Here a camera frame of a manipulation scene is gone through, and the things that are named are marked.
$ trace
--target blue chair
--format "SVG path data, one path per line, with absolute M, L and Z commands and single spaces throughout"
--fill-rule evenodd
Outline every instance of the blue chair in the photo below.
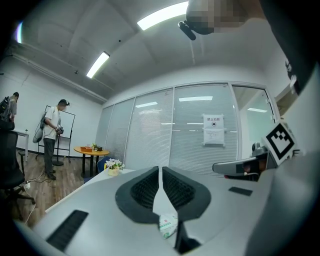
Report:
M 108 161 L 109 159 L 112 159 L 112 156 L 105 156 L 104 158 L 102 158 L 101 160 L 99 160 L 99 162 L 96 163 L 96 166 L 98 167 L 98 172 L 101 173 L 104 171 L 105 169 L 105 163 L 106 161 Z
M 110 156 L 105 156 L 104 158 L 102 158 L 101 160 L 99 160 L 97 163 L 96 163 L 96 166 L 98 167 L 98 173 L 101 173 L 104 171 L 105 169 L 105 162 L 109 159 L 112 159 L 113 157 L 110 157 Z M 90 181 L 93 177 L 88 177 L 88 178 L 84 178 L 83 179 L 83 182 L 84 183 L 87 183 L 88 181 Z

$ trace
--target sticker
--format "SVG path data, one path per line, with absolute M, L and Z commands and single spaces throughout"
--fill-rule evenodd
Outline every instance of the sticker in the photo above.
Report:
M 281 122 L 276 123 L 272 131 L 263 140 L 277 165 L 280 165 L 288 156 L 293 154 L 296 145 L 293 136 Z

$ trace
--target flower pot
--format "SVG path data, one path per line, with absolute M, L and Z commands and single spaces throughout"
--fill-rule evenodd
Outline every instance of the flower pot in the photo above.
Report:
M 119 168 L 116 168 L 116 169 L 107 168 L 106 171 L 109 176 L 118 176 L 119 175 Z

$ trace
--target window blinds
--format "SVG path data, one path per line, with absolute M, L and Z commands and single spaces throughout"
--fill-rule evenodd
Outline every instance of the window blinds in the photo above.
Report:
M 172 104 L 173 89 L 135 99 L 126 145 L 126 168 L 168 166 Z
M 228 85 L 176 88 L 170 152 L 170 167 L 200 174 L 221 176 L 212 165 L 234 161 L 238 154 L 238 131 L 234 101 Z M 225 146 L 203 145 L 203 117 L 224 115 Z
M 103 147 L 104 149 L 106 147 L 108 127 L 113 108 L 114 106 L 109 106 L 102 110 L 98 130 L 95 137 L 95 143 L 98 146 Z
M 129 99 L 114 105 L 105 149 L 110 151 L 110 156 L 124 161 L 126 141 L 132 107 L 135 99 Z

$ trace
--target white desk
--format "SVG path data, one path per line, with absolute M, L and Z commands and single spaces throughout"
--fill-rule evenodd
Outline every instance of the white desk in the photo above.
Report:
M 134 172 L 134 171 L 135 170 L 131 170 L 131 169 L 123 169 L 119 175 L 126 175 L 126 174 Z M 72 195 L 74 193 L 77 193 L 83 187 L 88 186 L 90 184 L 93 184 L 95 182 L 103 181 L 103 180 L 110 179 L 110 178 L 113 178 L 113 177 L 109 176 L 106 171 L 100 172 L 97 176 L 90 179 L 88 182 L 83 184 L 81 187 L 78 187 L 75 191 L 68 194 L 65 198 L 61 199 L 59 202 L 52 205 L 50 208 L 46 209 L 45 212 L 46 213 L 50 212 L 54 207 L 63 203 L 67 198 L 72 197 Z M 154 197 L 153 212 L 159 216 L 163 215 L 163 214 L 177 213 L 176 209 L 171 204 L 167 194 L 165 193 L 165 191 L 163 189 L 162 171 L 159 171 L 159 190 Z M 166 239 L 169 242 L 169 244 L 171 244 L 172 247 L 175 246 L 176 236 L 177 236 L 177 234 L 175 233 Z
M 25 137 L 25 161 L 28 162 L 28 141 L 29 141 L 29 134 L 26 131 L 20 130 L 20 129 L 14 129 L 14 132 L 16 132 L 18 135 Z

